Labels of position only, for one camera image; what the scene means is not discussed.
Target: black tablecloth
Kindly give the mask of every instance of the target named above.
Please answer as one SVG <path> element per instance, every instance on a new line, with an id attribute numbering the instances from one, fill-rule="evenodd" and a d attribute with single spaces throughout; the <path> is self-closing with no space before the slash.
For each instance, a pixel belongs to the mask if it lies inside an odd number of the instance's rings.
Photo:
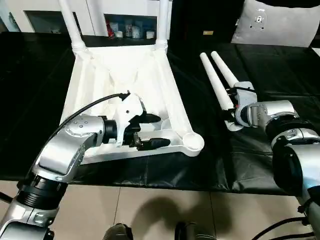
<path id="1" fill-rule="evenodd" d="M 83 39 L 88 47 L 153 43 Z M 67 35 L 2 33 L 0 46 L 0 179 L 20 180 L 59 124 L 75 57 Z M 284 194 L 273 180 L 265 134 L 256 128 L 227 131 L 199 58 L 213 50 L 240 81 L 253 83 L 259 101 L 290 100 L 301 117 L 320 128 L 320 57 L 311 48 L 170 41 L 167 56 L 204 149 L 197 157 L 177 152 L 82 165 L 74 183 Z"/>

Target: white cabinet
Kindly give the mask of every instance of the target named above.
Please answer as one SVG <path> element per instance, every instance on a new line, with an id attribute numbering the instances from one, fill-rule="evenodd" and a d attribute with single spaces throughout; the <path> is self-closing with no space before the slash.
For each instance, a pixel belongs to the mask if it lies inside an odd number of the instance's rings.
<path id="1" fill-rule="evenodd" d="M 58 0 L 5 0 L 21 32 L 66 32 Z M 86 0 L 68 0 L 83 35 L 94 35 Z"/>
<path id="2" fill-rule="evenodd" d="M 157 17 L 159 15 L 158 0 L 87 0 L 94 33 L 96 36 L 108 36 L 106 21 L 111 18 L 120 22 L 131 19 L 134 22 L 154 20 L 155 29 L 158 26 Z M 169 2 L 167 38 L 170 35 L 172 1 Z"/>

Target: black cable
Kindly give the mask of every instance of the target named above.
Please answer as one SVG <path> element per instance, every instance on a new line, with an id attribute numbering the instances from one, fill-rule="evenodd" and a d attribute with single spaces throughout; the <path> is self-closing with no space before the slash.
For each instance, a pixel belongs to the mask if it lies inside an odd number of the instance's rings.
<path id="1" fill-rule="evenodd" d="M 256 92 L 256 90 L 246 88 L 246 87 L 241 87 L 241 86 L 234 86 L 231 89 L 235 89 L 235 90 L 239 89 L 239 90 L 244 90 L 244 91 L 248 91 L 248 92 L 252 92 L 252 93 Z"/>
<path id="2" fill-rule="evenodd" d="M 299 222 L 299 221 L 305 221 L 308 218 L 306 216 L 300 216 L 300 217 L 291 217 L 291 218 L 287 218 L 284 219 L 282 221 L 278 221 L 275 224 L 272 224 L 271 226 L 267 227 L 265 230 L 261 231 L 260 233 L 258 233 L 254 238 L 252 238 L 252 240 L 257 240 L 258 238 L 260 238 L 261 236 L 265 235 L 266 233 L 270 232 L 271 230 L 283 225 L 283 224 L 287 224 L 287 223 L 292 223 L 292 222 Z"/>
<path id="3" fill-rule="evenodd" d="M 46 141 L 46 143 L 44 144 L 44 146 L 68 123 L 70 122 L 73 118 L 75 118 L 76 116 L 78 116 L 79 114 L 83 113 L 85 110 L 93 107 L 94 105 L 97 105 L 103 101 L 109 100 L 109 99 L 113 99 L 116 97 L 121 98 L 122 100 L 124 100 L 126 97 L 128 97 L 130 95 L 130 93 L 116 93 L 116 94 L 112 94 L 109 96 L 105 96 L 102 97 L 86 106 L 84 106 L 83 108 L 81 108 L 80 110 L 76 111 L 75 113 L 71 114 L 70 116 L 68 116 L 58 127 L 57 129 L 50 135 L 49 139 Z M 13 200 L 12 197 L 4 194 L 3 192 L 0 192 L 0 200 L 10 204 L 11 201 Z"/>
<path id="4" fill-rule="evenodd" d="M 97 105 L 101 102 L 104 102 L 106 100 L 109 99 L 113 99 L 116 97 L 121 98 L 122 100 L 125 99 L 130 93 L 116 93 L 116 94 L 112 94 L 109 96 L 105 96 L 102 97 L 86 106 L 84 106 L 83 108 L 81 108 L 80 110 L 76 111 L 75 113 L 71 114 L 70 116 L 68 116 L 59 126 L 58 128 L 51 134 L 51 136 L 49 137 L 49 139 L 46 141 L 45 145 L 64 127 L 64 125 L 66 125 L 68 122 L 70 122 L 73 118 L 75 118 L 76 116 L 78 116 L 79 114 L 83 113 L 85 110 L 93 107 L 94 105 Z"/>
<path id="5" fill-rule="evenodd" d="M 291 235 L 285 235 L 285 236 L 278 236 L 275 238 L 272 238 L 270 240 L 286 240 L 286 239 L 302 239 L 302 238 L 308 238 L 308 237 L 313 237 L 315 233 L 308 232 L 308 233 L 302 233 L 302 234 L 291 234 Z"/>
<path id="6" fill-rule="evenodd" d="M 7 204 L 10 204 L 12 202 L 13 198 L 8 196 L 7 194 L 4 194 L 3 192 L 0 192 L 0 200 L 4 201 Z"/>

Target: floor tile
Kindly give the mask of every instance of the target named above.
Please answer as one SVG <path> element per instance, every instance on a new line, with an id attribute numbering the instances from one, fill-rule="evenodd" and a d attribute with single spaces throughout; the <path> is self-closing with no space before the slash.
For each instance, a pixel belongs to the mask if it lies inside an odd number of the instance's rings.
<path id="1" fill-rule="evenodd" d="M 292 196 L 211 193 L 211 203 L 218 240 L 250 240 L 278 221 L 303 217 L 297 212 L 299 203 Z M 311 232 L 309 226 L 292 222 L 272 230 L 260 239 L 308 232 Z"/>
<path id="2" fill-rule="evenodd" d="M 17 182 L 16 181 L 0 181 L 0 192 L 9 195 L 10 197 L 15 197 L 18 193 Z M 0 220 L 4 217 L 7 209 L 9 207 L 8 203 L 0 200 Z"/>
<path id="3" fill-rule="evenodd" d="M 208 192 L 122 187 L 115 223 L 132 228 L 134 240 L 173 240 L 179 221 L 194 221 L 214 234 Z"/>
<path id="4" fill-rule="evenodd" d="M 16 182 L 0 181 L 0 191 L 14 197 Z M 69 185 L 60 203 L 60 210 L 50 226 L 58 240 L 102 240 L 113 226 L 119 187 Z M 0 201 L 0 218 L 8 208 Z"/>

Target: silver robotic arm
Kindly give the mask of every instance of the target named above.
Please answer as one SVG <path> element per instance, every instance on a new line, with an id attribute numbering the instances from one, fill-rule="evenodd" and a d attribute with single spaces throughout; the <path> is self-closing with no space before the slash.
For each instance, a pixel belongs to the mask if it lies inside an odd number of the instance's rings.
<path id="1" fill-rule="evenodd" d="M 298 211 L 306 214 L 320 240 L 320 136 L 316 129 L 300 118 L 288 100 L 258 102 L 251 82 L 238 81 L 217 52 L 211 56 L 230 86 L 224 88 L 207 55 L 201 53 L 227 128 L 261 128 L 266 133 L 276 184 L 296 196 L 301 204 Z"/>
<path id="2" fill-rule="evenodd" d="M 63 125 L 43 147 L 26 179 L 19 182 L 19 192 L 0 222 L 0 240 L 54 238 L 48 227 L 54 222 L 59 203 L 87 149 L 102 143 L 117 147 L 130 145 L 138 151 L 169 145 L 170 141 L 164 138 L 140 140 L 139 123 L 146 118 L 147 122 L 160 120 L 145 112 L 137 95 L 128 94 L 112 120 L 81 114 Z"/>

